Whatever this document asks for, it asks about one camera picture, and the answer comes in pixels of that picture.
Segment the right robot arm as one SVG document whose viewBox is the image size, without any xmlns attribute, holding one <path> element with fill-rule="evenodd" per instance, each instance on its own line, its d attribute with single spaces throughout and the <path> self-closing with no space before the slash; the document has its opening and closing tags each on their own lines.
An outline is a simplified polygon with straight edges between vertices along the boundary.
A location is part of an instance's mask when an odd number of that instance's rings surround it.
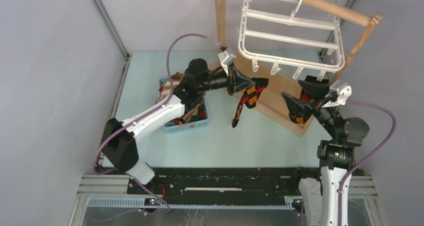
<svg viewBox="0 0 424 226">
<path fill-rule="evenodd" d="M 331 136 L 317 147 L 320 179 L 300 175 L 291 180 L 291 190 L 303 196 L 307 222 L 311 226 L 346 226 L 348 224 L 348 190 L 354 152 L 369 134 L 369 125 L 359 117 L 343 118 L 339 106 L 352 94 L 347 82 L 318 80 L 307 76 L 299 80 L 299 97 L 282 92 L 290 120 L 303 124 L 315 117 Z"/>
</svg>

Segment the red black argyle sock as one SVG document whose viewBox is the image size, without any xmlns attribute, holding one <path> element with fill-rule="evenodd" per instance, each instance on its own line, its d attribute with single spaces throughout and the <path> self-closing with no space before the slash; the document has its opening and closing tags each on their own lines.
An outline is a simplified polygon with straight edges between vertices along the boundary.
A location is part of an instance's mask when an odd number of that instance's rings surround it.
<svg viewBox="0 0 424 226">
<path fill-rule="evenodd" d="M 282 93 L 288 115 L 292 122 L 304 124 L 312 116 L 312 110 L 308 104 L 320 100 L 328 93 L 328 79 L 318 80 L 316 76 L 308 75 L 304 80 L 298 80 L 297 84 L 301 87 L 299 96 L 292 96 L 288 93 Z"/>
</svg>

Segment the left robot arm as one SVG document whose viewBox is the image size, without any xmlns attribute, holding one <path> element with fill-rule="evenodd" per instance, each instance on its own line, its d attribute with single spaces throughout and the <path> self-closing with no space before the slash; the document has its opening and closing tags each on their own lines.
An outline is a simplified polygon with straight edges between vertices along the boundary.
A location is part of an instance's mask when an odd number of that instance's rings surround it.
<svg viewBox="0 0 424 226">
<path fill-rule="evenodd" d="M 226 89 L 232 96 L 255 84 L 239 72 L 234 63 L 226 69 L 212 71 L 204 59 L 195 58 L 189 62 L 182 81 L 166 98 L 131 118 L 122 121 L 115 117 L 109 119 L 103 131 L 100 151 L 114 169 L 138 181 L 138 187 L 145 194 L 153 194 L 158 188 L 158 180 L 138 152 L 141 140 L 165 123 L 195 109 L 207 91 Z"/>
</svg>

